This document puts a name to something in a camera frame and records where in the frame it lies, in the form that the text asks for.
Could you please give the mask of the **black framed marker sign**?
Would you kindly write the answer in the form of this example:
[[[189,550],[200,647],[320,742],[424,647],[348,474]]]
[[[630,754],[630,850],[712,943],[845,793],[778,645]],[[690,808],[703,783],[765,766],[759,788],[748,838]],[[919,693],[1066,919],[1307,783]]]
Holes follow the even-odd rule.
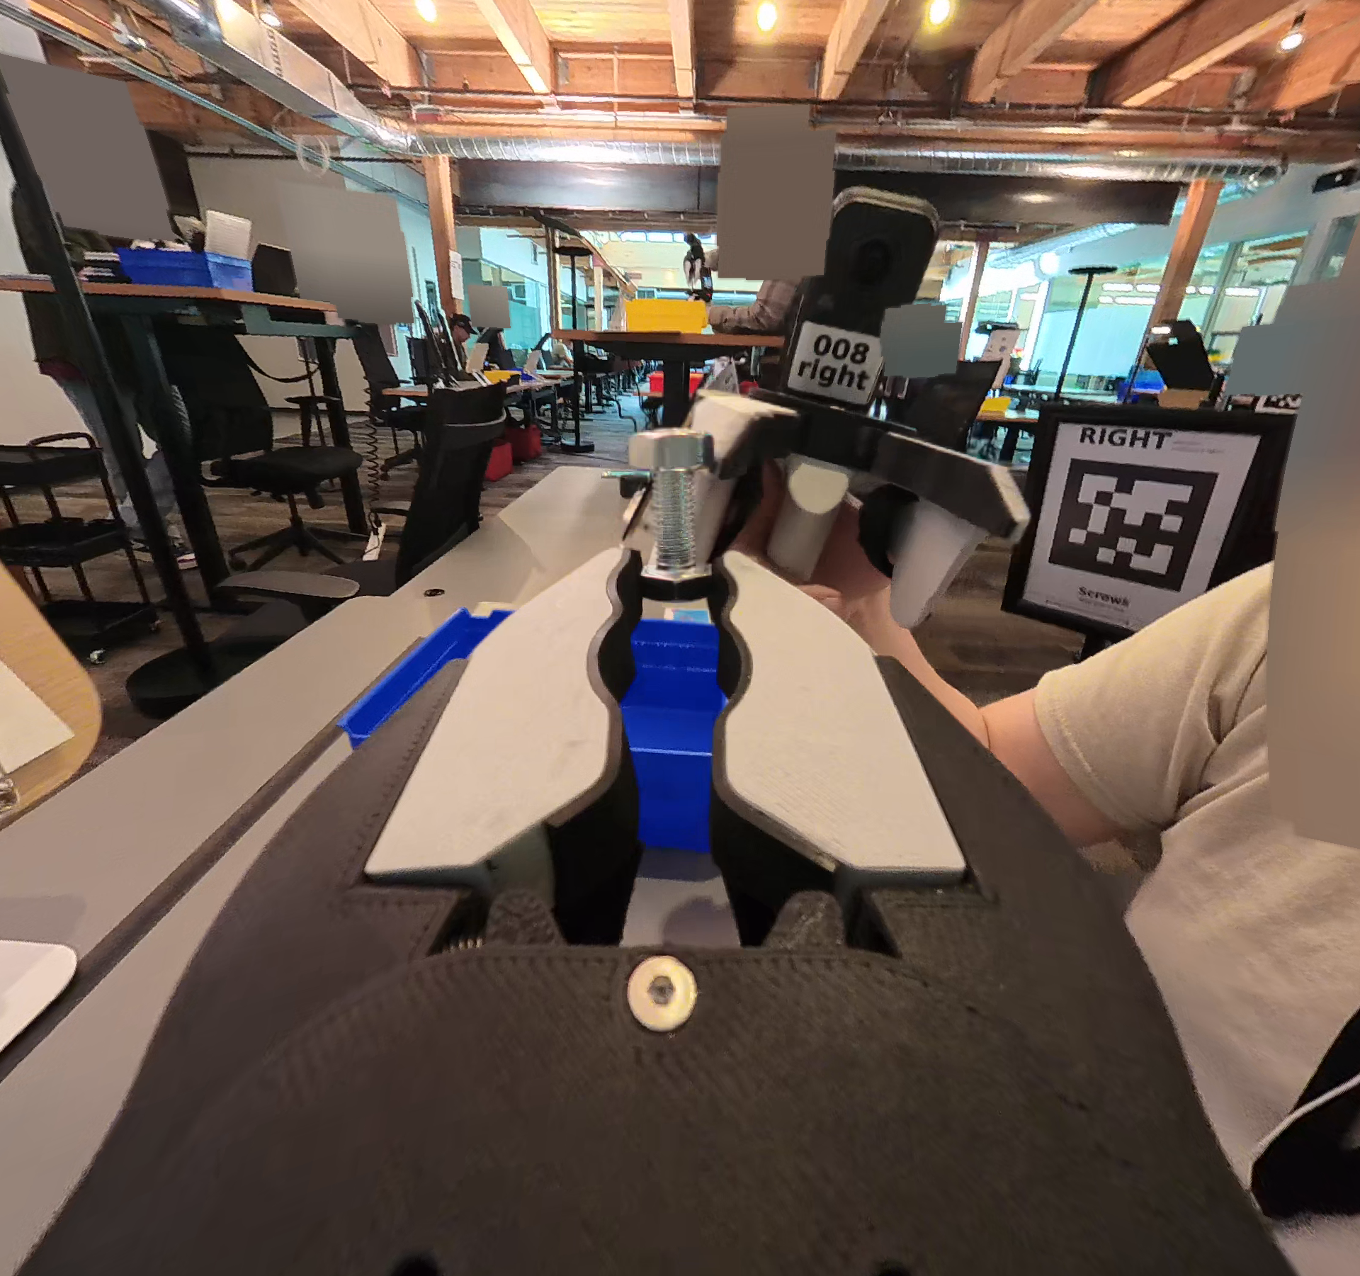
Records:
[[[1002,608],[1102,647],[1273,564],[1295,421],[1041,406]]]

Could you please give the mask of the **blue storage bin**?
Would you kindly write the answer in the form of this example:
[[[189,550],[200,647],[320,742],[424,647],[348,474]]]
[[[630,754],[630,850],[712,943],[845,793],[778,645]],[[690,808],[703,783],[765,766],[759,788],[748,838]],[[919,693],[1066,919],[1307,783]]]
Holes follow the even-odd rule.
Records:
[[[253,261],[221,252],[119,244],[123,272],[138,288],[254,293]]]

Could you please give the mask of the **blue plastic bin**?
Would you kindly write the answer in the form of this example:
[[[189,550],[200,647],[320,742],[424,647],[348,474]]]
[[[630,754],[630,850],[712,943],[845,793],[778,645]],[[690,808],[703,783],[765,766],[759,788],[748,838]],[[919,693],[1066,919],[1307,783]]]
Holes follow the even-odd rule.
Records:
[[[511,604],[455,608],[438,633],[412,645],[361,700],[342,711],[348,748],[369,742],[419,684],[455,656],[472,656]],[[637,679],[622,700],[640,788],[640,842],[658,850],[708,854],[712,738],[726,708],[721,637],[697,604],[671,604],[630,633]]]

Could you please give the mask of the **wooden work table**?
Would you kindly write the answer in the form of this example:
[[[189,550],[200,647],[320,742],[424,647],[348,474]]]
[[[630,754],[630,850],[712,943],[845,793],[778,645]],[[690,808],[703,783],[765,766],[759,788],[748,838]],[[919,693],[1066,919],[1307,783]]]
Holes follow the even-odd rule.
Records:
[[[785,334],[748,334],[748,329],[554,329],[575,348],[575,438],[561,451],[596,451],[584,438],[584,406],[585,406],[585,348],[617,354],[625,362],[663,362],[663,426],[690,421],[690,370],[733,354],[733,348],[785,348]]]

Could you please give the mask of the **person's right hand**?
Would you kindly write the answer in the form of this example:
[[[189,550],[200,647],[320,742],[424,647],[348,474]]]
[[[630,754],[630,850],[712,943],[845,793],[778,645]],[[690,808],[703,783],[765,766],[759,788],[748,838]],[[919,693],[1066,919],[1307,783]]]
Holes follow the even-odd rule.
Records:
[[[759,469],[759,500],[745,532],[733,538],[733,550],[750,554],[757,564],[775,569],[792,586],[800,586],[809,598],[831,608],[841,624],[850,624],[872,652],[888,652],[903,663],[919,679],[929,679],[936,665],[927,663],[920,645],[915,633],[903,633],[891,617],[891,578],[866,554],[861,544],[861,497],[841,500],[831,532],[818,550],[813,578],[792,578],[787,569],[775,564],[769,554],[769,532],[785,507],[785,466],[765,460]]]

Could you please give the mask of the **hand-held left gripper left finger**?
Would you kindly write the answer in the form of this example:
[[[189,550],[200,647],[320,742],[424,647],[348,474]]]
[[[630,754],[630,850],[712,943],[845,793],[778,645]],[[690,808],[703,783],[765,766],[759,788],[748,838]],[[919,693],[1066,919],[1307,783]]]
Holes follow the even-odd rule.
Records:
[[[482,900],[532,892],[567,943],[622,943],[646,850],[622,719],[637,624],[640,550],[601,550],[486,633],[397,788],[369,877]]]

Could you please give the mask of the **black utility cart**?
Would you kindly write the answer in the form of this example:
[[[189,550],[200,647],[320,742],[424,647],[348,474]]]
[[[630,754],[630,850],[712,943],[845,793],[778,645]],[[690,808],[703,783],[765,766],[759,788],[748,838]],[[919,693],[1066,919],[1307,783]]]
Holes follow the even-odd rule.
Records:
[[[108,514],[63,514],[58,486],[67,482],[98,482]],[[39,617],[77,656],[103,665],[111,647],[162,628],[95,434],[39,434],[29,444],[3,444],[0,492],[8,519],[0,560],[3,569],[21,569],[36,580]],[[123,554],[130,564],[138,592],[133,598],[95,597],[86,569],[108,554]]]

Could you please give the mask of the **printed instruction sheet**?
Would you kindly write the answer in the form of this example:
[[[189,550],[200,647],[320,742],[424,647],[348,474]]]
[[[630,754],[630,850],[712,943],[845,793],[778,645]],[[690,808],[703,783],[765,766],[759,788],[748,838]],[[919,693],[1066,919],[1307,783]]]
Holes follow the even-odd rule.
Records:
[[[70,726],[8,665],[0,665],[0,774],[70,742]]]

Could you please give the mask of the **wooden top standing desk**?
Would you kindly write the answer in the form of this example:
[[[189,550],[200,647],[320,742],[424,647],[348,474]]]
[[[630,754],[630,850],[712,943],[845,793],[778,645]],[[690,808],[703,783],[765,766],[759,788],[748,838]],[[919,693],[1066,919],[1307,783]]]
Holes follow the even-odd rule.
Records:
[[[322,300],[282,300],[261,293],[215,293],[215,288],[138,288],[138,281],[83,281],[86,307],[98,316],[119,316],[126,325],[126,346],[149,390],[149,406],[157,421],[157,444],[177,479],[178,519],[197,550],[197,578],[215,608],[231,608],[243,597],[227,592],[227,550],[221,544],[215,514],[208,486],[210,460],[267,451],[274,444],[274,412],[266,406],[266,444],[254,444],[253,426],[210,426],[210,412],[223,412],[227,370],[215,360],[210,370],[185,379],[178,392],[169,390],[169,370],[162,360],[162,325],[185,334],[185,348],[208,360],[210,338],[243,338],[243,334],[285,334],[309,338],[320,354],[322,392],[342,392],[335,378],[335,338],[348,338],[348,324]],[[348,412],[328,412],[328,438],[348,447]],[[299,519],[309,530],[344,530],[369,538],[369,507],[361,507],[361,469],[342,482],[322,482],[322,511],[299,500]]]

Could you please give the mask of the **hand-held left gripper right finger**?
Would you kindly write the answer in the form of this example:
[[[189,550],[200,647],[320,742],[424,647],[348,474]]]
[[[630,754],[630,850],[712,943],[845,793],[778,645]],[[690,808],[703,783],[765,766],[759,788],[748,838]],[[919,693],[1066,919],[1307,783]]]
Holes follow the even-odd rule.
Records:
[[[800,892],[850,928],[872,892],[964,892],[965,854],[877,652],[745,550],[712,578],[726,711],[708,838],[740,943]]]

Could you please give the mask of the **silver hex bolt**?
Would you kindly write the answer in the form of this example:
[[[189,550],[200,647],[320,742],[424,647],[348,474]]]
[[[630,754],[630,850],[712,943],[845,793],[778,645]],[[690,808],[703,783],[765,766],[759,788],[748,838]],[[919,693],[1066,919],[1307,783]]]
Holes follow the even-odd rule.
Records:
[[[653,474],[653,554],[658,569],[697,569],[697,474],[716,466],[712,434],[649,429],[630,444],[630,466]]]

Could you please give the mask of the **wooden support post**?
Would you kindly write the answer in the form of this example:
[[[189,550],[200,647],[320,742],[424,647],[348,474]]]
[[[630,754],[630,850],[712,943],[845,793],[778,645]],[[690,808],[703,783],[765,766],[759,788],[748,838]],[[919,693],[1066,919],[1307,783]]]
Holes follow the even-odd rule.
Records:
[[[431,201],[431,239],[433,239],[433,270],[438,270],[438,305],[455,312],[455,164],[453,157],[419,157],[424,170],[424,201]]]
[[[1206,239],[1216,215],[1216,198],[1220,198],[1220,179],[1193,179],[1188,188],[1188,205],[1181,205],[1181,219],[1179,219],[1179,232],[1170,244],[1163,281],[1159,281],[1156,307],[1152,307],[1152,329],[1181,316],[1188,288],[1193,276]]]

